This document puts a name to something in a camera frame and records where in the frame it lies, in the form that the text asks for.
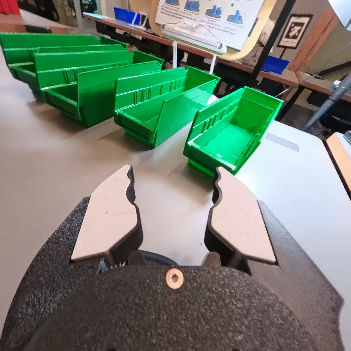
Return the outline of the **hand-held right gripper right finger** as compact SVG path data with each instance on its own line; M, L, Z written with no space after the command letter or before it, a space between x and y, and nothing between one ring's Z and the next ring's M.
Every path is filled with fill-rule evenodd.
M277 263L256 196L224 167L215 170L212 201L204 243L222 265Z

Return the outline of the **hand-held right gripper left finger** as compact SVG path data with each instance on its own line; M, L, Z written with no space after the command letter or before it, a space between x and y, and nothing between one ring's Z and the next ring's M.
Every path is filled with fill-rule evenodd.
M143 229L134 182L133 167L124 165L93 191L71 261L103 258L108 265L121 265L138 250Z

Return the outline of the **green plastic bin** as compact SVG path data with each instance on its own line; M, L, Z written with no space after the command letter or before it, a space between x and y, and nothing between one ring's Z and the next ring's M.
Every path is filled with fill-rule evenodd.
M191 66L118 78L114 121L126 134L155 148L194 120L219 81Z
M263 141L282 104L246 86L226 95L196 113L183 154L210 176L218 167L236 175Z
M139 50L35 53L45 103L91 127L113 116L116 80L159 72L164 59Z
M92 34L50 34L50 33L1 33L1 48L6 65L16 80L26 73L17 73L16 68L24 68L29 72L29 79L24 83L33 84L38 90L36 69L33 54L41 48L48 48L49 53L85 52L104 50L105 46L116 46L126 49L128 44L109 37L96 38Z

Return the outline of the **grey desk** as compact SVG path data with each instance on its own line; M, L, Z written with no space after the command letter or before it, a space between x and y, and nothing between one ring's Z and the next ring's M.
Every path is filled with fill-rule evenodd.
M107 120L90 129L41 103L1 54L1 330L34 256L73 208L123 165L133 166L141 249L200 265L213 179L183 155L190 125L154 150ZM279 122L237 174L344 299L350 349L350 199L322 141Z

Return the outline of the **wood-edged neighbouring desk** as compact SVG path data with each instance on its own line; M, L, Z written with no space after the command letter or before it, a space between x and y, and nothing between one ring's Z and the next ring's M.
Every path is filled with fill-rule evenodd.
M325 145L341 182L351 198L351 131L344 134L333 133L327 138Z

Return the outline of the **wood-edged side desk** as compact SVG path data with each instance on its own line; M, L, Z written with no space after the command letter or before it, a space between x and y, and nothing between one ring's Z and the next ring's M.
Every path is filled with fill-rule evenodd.
M50 29L53 34L70 34L75 28L66 26L26 10L20 10L20 15L1 14L0 31L4 33L26 33L27 27Z

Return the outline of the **grey metal pole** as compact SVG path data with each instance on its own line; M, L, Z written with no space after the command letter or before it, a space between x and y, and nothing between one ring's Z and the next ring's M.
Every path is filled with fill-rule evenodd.
M302 131L309 132L313 126L315 126L321 118L325 117L334 105L340 101L340 99L348 92L351 86L351 75L343 79L338 85L333 83L335 86L334 91L328 97L328 99L321 105L318 111L309 119L309 121L304 125Z

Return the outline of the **blue plastic bin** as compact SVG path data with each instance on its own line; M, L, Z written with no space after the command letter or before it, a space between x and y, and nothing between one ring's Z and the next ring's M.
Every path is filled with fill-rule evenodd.
M120 20L120 21L127 23L127 14L128 14L129 10L123 9L123 8L118 8L118 7L114 7L113 9L114 9L115 18L117 20Z
M289 60L284 60L284 59L280 59L280 58L268 55L261 70L265 72L273 72L281 75L289 64L290 64Z

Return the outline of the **wooden partition panel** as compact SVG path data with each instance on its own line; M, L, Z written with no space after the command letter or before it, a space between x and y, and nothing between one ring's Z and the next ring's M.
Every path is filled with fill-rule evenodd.
M303 71L318 50L324 45L338 23L339 19L331 5L327 5L326 9L316 20L301 49L289 64L288 70L292 72Z

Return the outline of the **black white marker sign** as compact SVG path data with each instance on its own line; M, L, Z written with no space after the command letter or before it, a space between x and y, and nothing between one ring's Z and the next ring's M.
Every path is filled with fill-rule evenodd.
M312 18L312 14L290 14L276 46L296 50Z

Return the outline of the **small white stand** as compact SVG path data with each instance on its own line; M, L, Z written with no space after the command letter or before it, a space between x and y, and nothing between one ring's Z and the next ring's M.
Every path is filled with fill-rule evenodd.
M141 30L147 30L148 14L145 12L128 11L127 23Z

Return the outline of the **printed instruction sheet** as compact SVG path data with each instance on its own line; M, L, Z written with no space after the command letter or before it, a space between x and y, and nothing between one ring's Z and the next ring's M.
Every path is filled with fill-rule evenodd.
M243 48L263 4L263 0L163 0L155 23L168 36L225 54L229 48Z

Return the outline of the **small wooden clipboard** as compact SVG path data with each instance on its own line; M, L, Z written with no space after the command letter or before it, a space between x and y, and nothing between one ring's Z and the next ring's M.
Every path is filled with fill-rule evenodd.
M161 26L155 23L159 2L159 0L130 0L129 5L133 12L147 13L152 31L161 35Z

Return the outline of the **white board panel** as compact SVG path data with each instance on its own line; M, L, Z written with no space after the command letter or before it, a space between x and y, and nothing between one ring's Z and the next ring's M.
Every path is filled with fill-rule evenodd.
M350 0L328 0L342 26L350 31L351 23L351 1Z

